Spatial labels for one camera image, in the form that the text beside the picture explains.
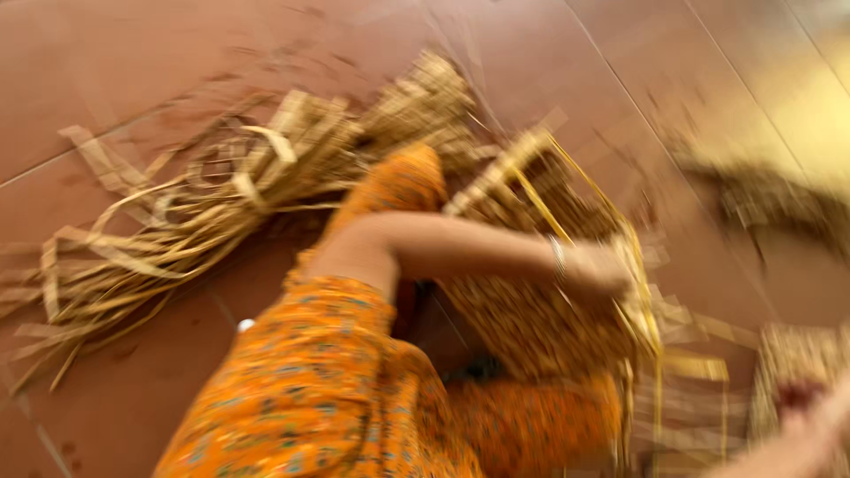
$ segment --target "bangle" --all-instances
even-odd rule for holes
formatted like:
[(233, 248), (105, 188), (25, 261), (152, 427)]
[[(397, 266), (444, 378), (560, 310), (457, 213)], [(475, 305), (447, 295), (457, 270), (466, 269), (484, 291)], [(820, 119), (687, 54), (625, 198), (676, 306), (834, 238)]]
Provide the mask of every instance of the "bangle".
[(555, 254), (555, 286), (561, 288), (567, 280), (567, 265), (564, 260), (564, 247), (557, 237), (550, 235), (549, 243), (552, 244), (552, 252)]

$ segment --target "woman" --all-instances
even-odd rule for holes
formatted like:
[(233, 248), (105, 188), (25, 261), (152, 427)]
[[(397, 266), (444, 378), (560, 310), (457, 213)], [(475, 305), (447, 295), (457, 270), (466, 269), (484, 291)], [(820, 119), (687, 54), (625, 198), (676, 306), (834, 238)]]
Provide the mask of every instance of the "woman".
[(426, 146), (376, 166), (240, 335), (156, 476), (544, 476), (605, 452), (620, 428), (609, 376), (581, 391), (510, 380), (447, 390), (421, 350), (388, 336), (400, 278), (518, 276), (557, 281), (572, 299), (631, 284), (607, 248), (440, 217), (445, 199)]

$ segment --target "tile floor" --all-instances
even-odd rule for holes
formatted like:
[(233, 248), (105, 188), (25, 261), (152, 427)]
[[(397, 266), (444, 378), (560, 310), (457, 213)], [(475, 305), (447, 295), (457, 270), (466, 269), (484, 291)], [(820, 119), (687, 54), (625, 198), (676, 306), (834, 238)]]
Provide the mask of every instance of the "tile floor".
[[(670, 256), (654, 274), (664, 294), (753, 330), (835, 325), (850, 270), (776, 236), (762, 271), (664, 143), (686, 137), (706, 154), (763, 156), (846, 183), (848, 14), (846, 0), (0, 0), (0, 242), (85, 227), (114, 200), (61, 128), (89, 128), (143, 167), (250, 93), (369, 103), (434, 47), (462, 68), (494, 128), (517, 131), (559, 108), (569, 118), (559, 142), (619, 206), (651, 198)], [(155, 321), (80, 360), (53, 394), (43, 379), (9, 398), (25, 364), (4, 365), (0, 476), (148, 476), (235, 322), (274, 300), (291, 245), (255, 238)], [(427, 309), (415, 332), (435, 361), (480, 351), (465, 324)], [(38, 320), (31, 308), (0, 322), (0, 347), (25, 343), (15, 327)], [(727, 358), (746, 397), (751, 351), (696, 350)]]

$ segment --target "straw bundle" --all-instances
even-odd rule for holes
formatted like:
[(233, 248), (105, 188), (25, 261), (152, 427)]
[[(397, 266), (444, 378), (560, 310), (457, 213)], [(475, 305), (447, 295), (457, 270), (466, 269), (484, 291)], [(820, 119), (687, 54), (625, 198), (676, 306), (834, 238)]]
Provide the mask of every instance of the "straw bundle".
[[(103, 186), (124, 197), (91, 230), (69, 226), (47, 240), (39, 247), (39, 269), (3, 276), (13, 285), (0, 293), (0, 314), (41, 300), (48, 316), (47, 324), (22, 326), (17, 334), (37, 341), (6, 357), (39, 357), (16, 390), (52, 357), (64, 356), (55, 387), (75, 357), (150, 320), (176, 287), (221, 261), (273, 214), (335, 208), (337, 202), (315, 198), (338, 196), (392, 149), (425, 141), (449, 170), (468, 166), (476, 157), (464, 124), (473, 106), (467, 85), (434, 54), (423, 54), (410, 75), (386, 87), (360, 119), (346, 112), (344, 100), (293, 91), (266, 127), (251, 125), (244, 112), (267, 98), (251, 97), (235, 106), (204, 132), (157, 158), (145, 173), (86, 130), (63, 132)], [(181, 174), (154, 184), (163, 166), (221, 131), (229, 134), (201, 147)], [(141, 230), (128, 236), (107, 233), (107, 225), (120, 213), (140, 222)], [(3, 251), (32, 249), (8, 245)], [(88, 257), (77, 259), (80, 252)]]
[[(794, 379), (835, 383), (850, 365), (850, 329), (797, 327), (771, 324), (762, 333), (755, 391), (750, 408), (748, 439), (758, 443), (779, 433), (779, 416), (774, 397), (777, 384)], [(850, 476), (847, 450), (838, 453), (827, 476)]]
[(579, 198), (568, 185), (571, 169), (581, 172), (538, 129), (520, 137), (444, 209), (564, 241), (609, 242), (632, 267), (639, 293), (593, 307), (570, 303), (554, 286), (496, 277), (444, 282), (454, 306), (516, 378), (582, 378), (613, 371), (623, 361), (634, 366), (642, 358), (654, 360), (660, 348), (632, 228), (598, 189), (601, 202)]
[(757, 230), (782, 229), (822, 242), (850, 258), (850, 204), (833, 191), (795, 181), (767, 164), (713, 165), (678, 155), (678, 164), (717, 183), (723, 214), (751, 236), (762, 261)]

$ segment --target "woven basket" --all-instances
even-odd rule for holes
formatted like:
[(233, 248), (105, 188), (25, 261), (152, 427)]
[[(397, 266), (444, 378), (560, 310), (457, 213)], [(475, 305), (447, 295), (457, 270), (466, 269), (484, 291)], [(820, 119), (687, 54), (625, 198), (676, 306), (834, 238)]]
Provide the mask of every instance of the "woven basket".
[[(779, 416), (774, 397), (776, 385), (806, 378), (834, 384), (841, 371), (850, 366), (850, 327), (799, 327), (770, 324), (762, 332), (762, 348), (754, 380), (750, 427), (751, 446), (779, 434)], [(836, 454), (820, 476), (850, 477), (850, 447)]]
[[(569, 186), (578, 173), (602, 201)], [(442, 282), (454, 306), (515, 378), (581, 378), (634, 369), (660, 349), (649, 287), (634, 231), (545, 129), (523, 134), (444, 213), (528, 233), (615, 245), (637, 279), (633, 297), (594, 308), (570, 303), (556, 287), (491, 276)]]

